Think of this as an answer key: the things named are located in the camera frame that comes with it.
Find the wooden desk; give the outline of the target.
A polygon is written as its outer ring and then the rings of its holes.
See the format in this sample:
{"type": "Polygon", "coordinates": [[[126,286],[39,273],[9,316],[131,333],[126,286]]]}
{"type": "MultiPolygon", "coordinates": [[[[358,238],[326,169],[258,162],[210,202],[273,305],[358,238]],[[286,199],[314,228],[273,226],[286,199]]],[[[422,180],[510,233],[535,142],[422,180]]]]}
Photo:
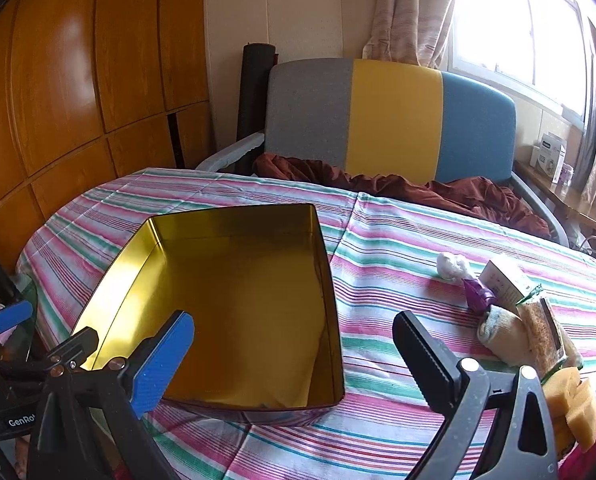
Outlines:
{"type": "Polygon", "coordinates": [[[514,172],[526,183],[535,186],[554,205],[558,214],[569,221],[577,221],[581,226],[596,233],[596,209],[582,194],[571,188],[552,183],[548,177],[524,162],[514,162],[514,172]]]}

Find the cracker pack with barcode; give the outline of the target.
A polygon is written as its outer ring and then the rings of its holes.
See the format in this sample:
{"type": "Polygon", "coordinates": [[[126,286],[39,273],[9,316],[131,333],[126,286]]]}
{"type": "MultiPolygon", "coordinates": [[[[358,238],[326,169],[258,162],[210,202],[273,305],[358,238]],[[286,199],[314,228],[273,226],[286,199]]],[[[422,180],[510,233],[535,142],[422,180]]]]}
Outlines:
{"type": "Polygon", "coordinates": [[[541,382],[546,382],[565,367],[582,370],[581,353],[556,319],[550,298],[542,285],[536,285],[518,301],[516,310],[528,334],[529,347],[541,382]]]}

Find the striped bed cover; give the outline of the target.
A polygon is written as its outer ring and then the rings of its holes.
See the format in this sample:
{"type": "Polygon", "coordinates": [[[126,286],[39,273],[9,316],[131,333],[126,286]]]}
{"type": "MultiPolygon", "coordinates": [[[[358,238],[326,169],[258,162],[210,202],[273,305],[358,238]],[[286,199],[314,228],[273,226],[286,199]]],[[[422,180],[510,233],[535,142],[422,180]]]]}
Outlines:
{"type": "Polygon", "coordinates": [[[476,268],[514,258],[552,297],[558,321],[596,380],[596,259],[458,214],[363,193],[193,170],[145,169],[71,200],[28,240],[16,268],[36,283],[38,329],[53,347],[76,324],[112,259],[153,214],[209,207],[310,203],[335,286],[345,398],[314,424],[248,427],[161,405],[144,422],[184,479],[402,479],[437,430],[391,339],[413,311],[460,356],[495,359],[476,339],[464,293],[435,274],[441,252],[476,268]]]}

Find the dark red blanket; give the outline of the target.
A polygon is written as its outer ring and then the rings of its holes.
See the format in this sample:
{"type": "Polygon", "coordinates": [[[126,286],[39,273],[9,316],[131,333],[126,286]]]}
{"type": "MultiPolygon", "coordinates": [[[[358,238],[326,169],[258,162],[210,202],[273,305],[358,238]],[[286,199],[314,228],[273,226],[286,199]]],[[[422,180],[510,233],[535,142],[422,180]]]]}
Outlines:
{"type": "Polygon", "coordinates": [[[397,174],[367,177],[348,174],[321,160],[299,159],[264,153],[253,163],[261,178],[313,183],[355,193],[401,200],[464,216],[488,220],[507,228],[550,237],[546,220],[514,194],[508,186],[498,185],[484,177],[458,179],[448,183],[430,181],[415,184],[397,174]]]}

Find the gold tin box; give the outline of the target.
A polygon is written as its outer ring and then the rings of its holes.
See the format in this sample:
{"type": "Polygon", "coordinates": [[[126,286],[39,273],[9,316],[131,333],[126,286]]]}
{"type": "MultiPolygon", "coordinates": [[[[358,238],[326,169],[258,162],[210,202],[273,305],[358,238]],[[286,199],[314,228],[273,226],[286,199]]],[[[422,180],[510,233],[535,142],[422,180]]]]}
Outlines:
{"type": "Polygon", "coordinates": [[[121,249],[78,326],[95,330],[85,361],[130,356],[176,311],[187,350],[165,398],[241,424],[302,426],[345,397],[333,277],[311,204],[159,214],[121,249]]]}

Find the white appliance box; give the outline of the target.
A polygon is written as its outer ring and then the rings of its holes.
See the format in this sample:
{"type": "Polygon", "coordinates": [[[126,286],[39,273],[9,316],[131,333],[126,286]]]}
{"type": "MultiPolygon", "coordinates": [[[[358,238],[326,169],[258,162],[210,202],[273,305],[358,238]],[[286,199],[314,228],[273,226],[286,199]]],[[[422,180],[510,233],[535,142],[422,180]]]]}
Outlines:
{"type": "Polygon", "coordinates": [[[540,141],[532,146],[530,166],[548,177],[552,184],[557,184],[566,158],[566,151],[566,140],[554,133],[546,132],[540,141]]]}

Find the cream sock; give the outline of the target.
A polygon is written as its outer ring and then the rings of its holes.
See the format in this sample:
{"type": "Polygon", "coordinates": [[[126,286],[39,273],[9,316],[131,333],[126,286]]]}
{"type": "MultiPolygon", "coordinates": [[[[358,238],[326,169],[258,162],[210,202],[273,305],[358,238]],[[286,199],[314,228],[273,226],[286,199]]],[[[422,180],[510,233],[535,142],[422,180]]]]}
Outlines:
{"type": "Polygon", "coordinates": [[[476,336],[485,348],[508,366],[535,364],[522,319],[507,309],[489,307],[480,321],[476,336]]]}

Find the white cream tea box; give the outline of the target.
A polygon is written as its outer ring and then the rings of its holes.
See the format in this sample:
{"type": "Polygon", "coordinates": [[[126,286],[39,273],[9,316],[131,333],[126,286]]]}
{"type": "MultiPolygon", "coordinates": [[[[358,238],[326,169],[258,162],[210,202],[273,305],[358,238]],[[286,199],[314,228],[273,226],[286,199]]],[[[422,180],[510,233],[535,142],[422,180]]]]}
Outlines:
{"type": "Polygon", "coordinates": [[[488,260],[480,274],[480,281],[493,292],[496,306],[518,314],[517,304],[535,287],[518,263],[509,257],[496,256],[488,260]]]}

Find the yellow sponge block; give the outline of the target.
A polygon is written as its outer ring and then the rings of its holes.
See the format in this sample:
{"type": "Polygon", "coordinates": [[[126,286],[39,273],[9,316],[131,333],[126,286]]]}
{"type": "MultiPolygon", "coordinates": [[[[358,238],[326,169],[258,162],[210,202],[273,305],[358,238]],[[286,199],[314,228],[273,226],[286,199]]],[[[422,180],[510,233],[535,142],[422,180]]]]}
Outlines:
{"type": "Polygon", "coordinates": [[[561,460],[575,445],[582,452],[596,442],[596,394],[588,379],[582,379],[576,367],[563,367],[543,385],[556,450],[561,460]]]}

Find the black rolled mat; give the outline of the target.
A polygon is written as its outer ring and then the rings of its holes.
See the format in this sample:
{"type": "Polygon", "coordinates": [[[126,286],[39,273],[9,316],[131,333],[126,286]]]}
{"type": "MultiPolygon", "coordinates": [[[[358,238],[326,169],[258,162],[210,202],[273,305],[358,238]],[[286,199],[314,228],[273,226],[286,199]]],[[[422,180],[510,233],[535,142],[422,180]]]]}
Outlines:
{"type": "Polygon", "coordinates": [[[247,44],[243,47],[237,141],[243,140],[251,134],[264,132],[270,72],[276,63],[277,53],[273,44],[247,44]]]}

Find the purple snack packet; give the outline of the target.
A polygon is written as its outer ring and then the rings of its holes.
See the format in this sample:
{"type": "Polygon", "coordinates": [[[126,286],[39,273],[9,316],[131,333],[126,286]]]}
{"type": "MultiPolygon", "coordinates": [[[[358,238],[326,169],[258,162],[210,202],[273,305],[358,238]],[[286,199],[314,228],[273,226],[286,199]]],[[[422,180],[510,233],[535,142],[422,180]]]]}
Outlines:
{"type": "Polygon", "coordinates": [[[465,296],[467,307],[476,314],[483,314],[494,304],[496,297],[494,292],[484,286],[479,278],[464,278],[465,296]]]}

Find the small white wrapped ball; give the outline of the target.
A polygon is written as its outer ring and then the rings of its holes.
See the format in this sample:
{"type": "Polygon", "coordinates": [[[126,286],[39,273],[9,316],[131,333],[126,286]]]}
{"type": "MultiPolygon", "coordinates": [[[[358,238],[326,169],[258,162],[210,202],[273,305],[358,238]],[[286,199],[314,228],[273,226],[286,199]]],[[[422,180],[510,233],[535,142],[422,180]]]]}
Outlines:
{"type": "Polygon", "coordinates": [[[471,280],[474,278],[469,261],[463,255],[441,252],[437,258],[437,272],[447,281],[471,280]]]}

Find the left beige curtain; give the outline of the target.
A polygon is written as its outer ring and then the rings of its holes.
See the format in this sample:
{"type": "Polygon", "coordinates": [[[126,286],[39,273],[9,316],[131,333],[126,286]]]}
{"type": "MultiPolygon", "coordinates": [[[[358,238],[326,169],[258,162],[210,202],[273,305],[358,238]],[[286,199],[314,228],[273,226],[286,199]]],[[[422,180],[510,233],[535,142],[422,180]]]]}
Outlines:
{"type": "Polygon", "coordinates": [[[438,68],[454,4],[455,0],[377,0],[363,58],[438,68]]]}

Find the wooden wardrobe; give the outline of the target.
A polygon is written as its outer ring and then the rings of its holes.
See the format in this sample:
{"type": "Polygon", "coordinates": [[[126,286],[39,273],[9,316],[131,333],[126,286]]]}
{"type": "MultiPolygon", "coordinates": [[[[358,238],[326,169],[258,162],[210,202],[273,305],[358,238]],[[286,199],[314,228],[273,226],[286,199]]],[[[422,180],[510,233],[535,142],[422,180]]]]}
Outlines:
{"type": "Polygon", "coordinates": [[[95,185],[215,149],[203,0],[0,4],[0,263],[95,185]]]}

